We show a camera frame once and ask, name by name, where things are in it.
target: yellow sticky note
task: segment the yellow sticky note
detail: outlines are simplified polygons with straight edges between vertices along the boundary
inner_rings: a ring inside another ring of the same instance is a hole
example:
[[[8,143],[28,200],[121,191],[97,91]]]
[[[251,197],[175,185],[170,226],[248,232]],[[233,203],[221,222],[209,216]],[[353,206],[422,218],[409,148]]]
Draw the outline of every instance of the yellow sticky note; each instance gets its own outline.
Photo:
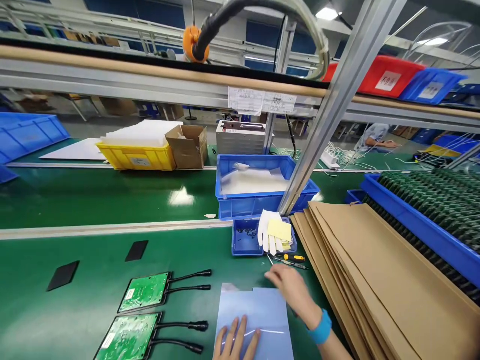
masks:
[[[268,222],[267,232],[270,236],[290,241],[292,238],[292,225],[281,220],[273,219]]]

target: white board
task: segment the white board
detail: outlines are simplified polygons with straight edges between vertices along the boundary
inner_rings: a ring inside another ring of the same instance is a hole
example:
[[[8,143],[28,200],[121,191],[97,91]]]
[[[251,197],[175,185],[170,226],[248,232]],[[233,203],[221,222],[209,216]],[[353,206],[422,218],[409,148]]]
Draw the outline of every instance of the white board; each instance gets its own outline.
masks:
[[[49,160],[98,160],[105,161],[107,158],[95,145],[100,142],[97,138],[88,138],[60,150],[48,153],[40,159]]]

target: red storage crate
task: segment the red storage crate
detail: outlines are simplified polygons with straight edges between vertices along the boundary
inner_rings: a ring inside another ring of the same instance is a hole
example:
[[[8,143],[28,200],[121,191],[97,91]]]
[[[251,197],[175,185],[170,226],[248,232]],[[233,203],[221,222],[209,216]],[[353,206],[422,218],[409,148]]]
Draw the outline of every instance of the red storage crate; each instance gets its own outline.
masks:
[[[324,82],[331,82],[338,63],[330,64]],[[358,89],[359,93],[372,94],[388,98],[398,98],[415,74],[425,70],[426,66],[402,60],[396,57],[379,55],[373,61],[370,70]]]

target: blue plastic sheet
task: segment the blue plastic sheet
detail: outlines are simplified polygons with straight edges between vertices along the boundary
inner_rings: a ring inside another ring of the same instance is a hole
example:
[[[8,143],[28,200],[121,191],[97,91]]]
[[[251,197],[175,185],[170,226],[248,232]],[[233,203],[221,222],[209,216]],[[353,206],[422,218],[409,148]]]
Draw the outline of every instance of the blue plastic sheet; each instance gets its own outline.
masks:
[[[282,294],[274,288],[254,288],[252,291],[238,291],[234,287],[222,286],[216,335],[227,326],[231,327],[236,317],[248,317],[242,359],[256,329],[261,330],[261,338],[256,351],[256,360],[294,360],[290,338],[287,303]]]

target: yellow screwdriver handle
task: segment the yellow screwdriver handle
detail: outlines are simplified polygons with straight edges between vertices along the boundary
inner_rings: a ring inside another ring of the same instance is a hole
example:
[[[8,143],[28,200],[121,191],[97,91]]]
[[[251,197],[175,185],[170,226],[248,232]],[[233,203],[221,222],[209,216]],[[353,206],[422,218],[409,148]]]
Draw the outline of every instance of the yellow screwdriver handle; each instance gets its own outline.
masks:
[[[285,254],[283,256],[283,258],[287,261],[291,261],[293,263],[304,263],[306,261],[305,257],[303,256],[300,256],[300,255],[288,255],[288,254]]]

